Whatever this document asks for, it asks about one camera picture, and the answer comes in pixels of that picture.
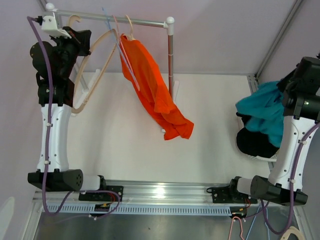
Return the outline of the teal t shirt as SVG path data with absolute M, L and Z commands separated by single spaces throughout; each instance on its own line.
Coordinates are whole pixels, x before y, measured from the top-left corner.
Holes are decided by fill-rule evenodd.
M 263 83 L 257 91 L 235 104 L 239 114 L 250 117 L 245 128 L 265 134 L 269 143 L 277 148 L 281 146 L 284 132 L 284 94 L 278 89 L 278 83 Z

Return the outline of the pink wire hanger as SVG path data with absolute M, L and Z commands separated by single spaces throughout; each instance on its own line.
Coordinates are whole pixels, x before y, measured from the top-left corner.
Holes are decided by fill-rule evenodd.
M 133 79 L 133 81 L 134 81 L 134 83 L 135 83 L 135 86 L 136 86 L 137 90 L 140 91 L 139 83 L 138 83 L 138 81 L 137 81 L 137 79 L 136 79 L 136 76 L 135 76 L 135 74 L 134 74 L 134 71 L 133 71 L 131 62 L 130 62 L 130 60 L 129 60 L 129 58 L 128 58 L 127 52 L 126 52 L 126 50 L 125 50 L 125 47 L 124 47 L 123 42 L 122 42 L 122 39 L 121 39 L 120 30 L 119 30 L 119 24 L 118 24 L 117 18 L 116 18 L 114 15 L 112 15 L 112 17 L 113 17 L 114 22 L 115 22 L 115 24 L 116 24 L 116 29 L 117 29 L 118 38 L 119 38 L 120 52 L 121 52 L 122 55 L 123 55 L 123 59 L 124 59 L 124 61 L 125 61 L 125 63 L 126 63 L 126 66 L 127 66 L 128 70 L 129 70 L 129 72 L 130 72 L 130 75 L 131 75 L 131 77 L 132 77 L 132 79 Z

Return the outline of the light blue wire hanger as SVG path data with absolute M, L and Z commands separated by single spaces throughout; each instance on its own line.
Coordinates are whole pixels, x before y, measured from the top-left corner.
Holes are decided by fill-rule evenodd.
M 129 58 L 128 58 L 128 55 L 127 55 L 127 53 L 126 53 L 126 51 L 125 51 L 124 45 L 123 45 L 123 43 L 122 43 L 122 40 L 121 40 L 121 37 L 120 37 L 120 34 L 119 34 L 119 25 L 118 25 L 117 19 L 116 19 L 116 17 L 115 17 L 114 15 L 112 15 L 112 17 L 113 17 L 113 20 L 114 20 L 114 22 L 115 22 L 115 24 L 116 24 L 115 44 L 116 44 L 117 49 L 118 49 L 118 51 L 119 51 L 120 58 L 124 61 L 127 69 L 129 70 L 129 73 L 130 73 L 130 75 L 131 75 L 131 77 L 132 77 L 132 79 L 133 79 L 133 81 L 134 81 L 134 84 L 135 84 L 136 88 L 137 88 L 138 90 L 140 90 L 139 83 L 138 83 L 138 81 L 137 81 L 137 79 L 136 79 L 136 76 L 135 76 L 135 74 L 134 74 L 134 71 L 133 71 L 131 62 L 130 62 L 130 60 L 129 60 Z

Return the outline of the orange t shirt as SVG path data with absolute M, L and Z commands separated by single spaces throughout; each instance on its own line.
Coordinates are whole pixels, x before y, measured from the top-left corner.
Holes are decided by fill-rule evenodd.
M 148 114 L 165 130 L 164 139 L 171 140 L 176 137 L 189 139 L 194 129 L 194 123 L 185 118 L 175 105 L 162 78 L 159 66 L 152 55 L 140 41 L 130 41 L 125 34 L 120 37 L 140 86 L 140 91 L 138 91 L 124 61 L 120 59 L 122 73 L 132 83 Z

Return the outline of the black t shirt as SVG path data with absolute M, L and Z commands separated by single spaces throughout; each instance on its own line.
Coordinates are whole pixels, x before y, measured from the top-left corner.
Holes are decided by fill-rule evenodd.
M 283 139 L 283 123 L 236 113 L 243 127 L 236 134 L 236 146 L 240 152 L 252 158 L 273 161 Z

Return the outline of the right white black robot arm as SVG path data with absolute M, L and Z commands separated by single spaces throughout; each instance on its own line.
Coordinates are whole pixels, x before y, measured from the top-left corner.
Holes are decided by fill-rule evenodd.
M 284 94 L 284 130 L 274 168 L 267 178 L 235 177 L 227 191 L 232 202 L 246 195 L 283 206 L 305 205 L 303 171 L 314 133 L 320 127 L 320 59 L 305 56 L 283 78 L 278 89 Z

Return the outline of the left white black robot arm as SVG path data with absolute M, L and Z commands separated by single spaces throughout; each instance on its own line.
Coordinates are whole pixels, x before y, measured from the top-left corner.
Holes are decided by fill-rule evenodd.
M 75 84 L 70 80 L 77 57 L 91 54 L 90 30 L 64 27 L 70 37 L 52 37 L 55 46 L 39 41 L 30 49 L 36 69 L 38 103 L 42 113 L 42 143 L 35 172 L 28 182 L 47 192 L 90 191 L 97 201 L 107 197 L 108 188 L 99 175 L 85 175 L 70 169 L 67 157 L 68 125 L 72 113 Z

